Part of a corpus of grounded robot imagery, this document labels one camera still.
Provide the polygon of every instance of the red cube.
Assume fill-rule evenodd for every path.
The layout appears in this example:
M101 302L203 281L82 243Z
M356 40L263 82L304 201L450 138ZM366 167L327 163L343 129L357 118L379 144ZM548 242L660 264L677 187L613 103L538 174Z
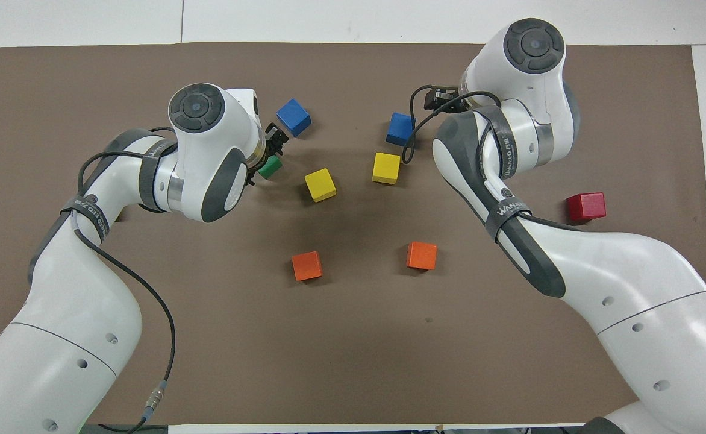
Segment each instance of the red cube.
M410 242L406 253L406 266L416 269L436 269L436 244Z
M307 252L292 256L292 266L295 267L295 279L298 282L323 275L323 271L320 269L318 252Z
M604 193L581 193L567 198L567 209L573 222L588 222L607 215Z

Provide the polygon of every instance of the green cube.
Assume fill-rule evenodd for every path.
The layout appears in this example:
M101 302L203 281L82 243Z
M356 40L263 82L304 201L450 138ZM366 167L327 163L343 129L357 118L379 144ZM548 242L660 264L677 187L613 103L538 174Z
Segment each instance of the green cube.
M281 167L283 167L283 165L284 164L281 163L281 160L278 159L278 156L270 156L264 166L262 166L262 168L260 168L257 172L262 175L262 178L269 179L273 176L273 173L276 173Z

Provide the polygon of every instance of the orange cube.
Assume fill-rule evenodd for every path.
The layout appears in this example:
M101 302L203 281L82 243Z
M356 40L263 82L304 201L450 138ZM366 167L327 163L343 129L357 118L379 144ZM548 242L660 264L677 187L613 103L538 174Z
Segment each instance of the orange cube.
M436 252L438 250L436 244L410 242L406 253L406 266L416 269L436 269Z
M295 267L295 278L298 282L309 278L321 277L320 257L318 252L307 252L292 256L292 265Z

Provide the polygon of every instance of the circular control button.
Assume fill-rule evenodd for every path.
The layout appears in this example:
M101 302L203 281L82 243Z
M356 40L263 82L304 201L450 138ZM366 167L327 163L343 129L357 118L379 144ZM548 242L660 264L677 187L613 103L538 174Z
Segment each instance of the circular control button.
M208 111L208 100L206 96L194 93L182 101L182 111L190 118L202 118Z
M522 49L532 57L541 57L548 52L551 37L548 33L538 30L527 32L522 37Z

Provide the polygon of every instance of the yellow cube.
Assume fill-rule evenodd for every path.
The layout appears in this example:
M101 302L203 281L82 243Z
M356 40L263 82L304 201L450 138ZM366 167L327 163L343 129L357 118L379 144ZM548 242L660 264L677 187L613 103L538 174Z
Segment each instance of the yellow cube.
M313 201L327 200L337 194L328 168L322 168L320 171L306 175L305 183L307 189L310 190L310 195L313 196Z
M394 154L375 154L375 170L372 171L372 181L384 184L395 184L399 179L399 165L401 156Z

